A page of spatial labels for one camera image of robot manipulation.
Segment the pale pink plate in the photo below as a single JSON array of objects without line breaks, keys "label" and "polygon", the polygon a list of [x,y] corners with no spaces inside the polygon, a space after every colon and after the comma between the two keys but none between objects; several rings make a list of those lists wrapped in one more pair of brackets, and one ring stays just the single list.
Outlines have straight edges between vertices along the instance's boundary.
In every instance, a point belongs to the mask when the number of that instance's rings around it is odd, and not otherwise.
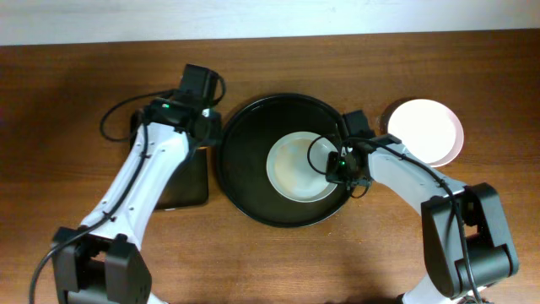
[{"label": "pale pink plate", "polygon": [[413,99],[389,116],[386,130],[431,167],[451,163],[462,151],[464,129],[457,115],[435,100]]}]

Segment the pale green plate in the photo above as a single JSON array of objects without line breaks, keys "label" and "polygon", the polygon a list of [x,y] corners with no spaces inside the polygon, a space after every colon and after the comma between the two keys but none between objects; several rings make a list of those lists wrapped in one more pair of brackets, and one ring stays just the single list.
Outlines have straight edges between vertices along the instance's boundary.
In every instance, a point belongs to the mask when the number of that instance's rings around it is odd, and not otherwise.
[{"label": "pale green plate", "polygon": [[314,203],[337,187],[326,180],[328,156],[338,149],[327,138],[312,132],[283,136],[267,155],[266,171],[273,188],[298,203]]}]

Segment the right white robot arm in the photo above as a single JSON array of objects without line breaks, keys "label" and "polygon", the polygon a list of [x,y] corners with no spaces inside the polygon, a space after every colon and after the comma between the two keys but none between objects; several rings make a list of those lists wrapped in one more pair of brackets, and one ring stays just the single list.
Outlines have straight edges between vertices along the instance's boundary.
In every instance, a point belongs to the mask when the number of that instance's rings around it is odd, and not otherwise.
[{"label": "right white robot arm", "polygon": [[427,274],[399,303],[482,303],[481,290],[517,274],[520,262],[497,191],[427,165],[392,135],[349,137],[327,157],[328,182],[352,191],[380,183],[421,217]]}]

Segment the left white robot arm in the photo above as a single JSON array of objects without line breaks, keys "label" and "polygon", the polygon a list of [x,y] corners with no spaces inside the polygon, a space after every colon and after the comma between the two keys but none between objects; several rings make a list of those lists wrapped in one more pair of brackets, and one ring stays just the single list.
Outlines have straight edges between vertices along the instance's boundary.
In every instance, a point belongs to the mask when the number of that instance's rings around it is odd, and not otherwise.
[{"label": "left white robot arm", "polygon": [[171,176],[220,138],[216,100],[158,97],[138,115],[129,155],[79,228],[60,228],[51,251],[61,303],[158,303],[140,253]]}]

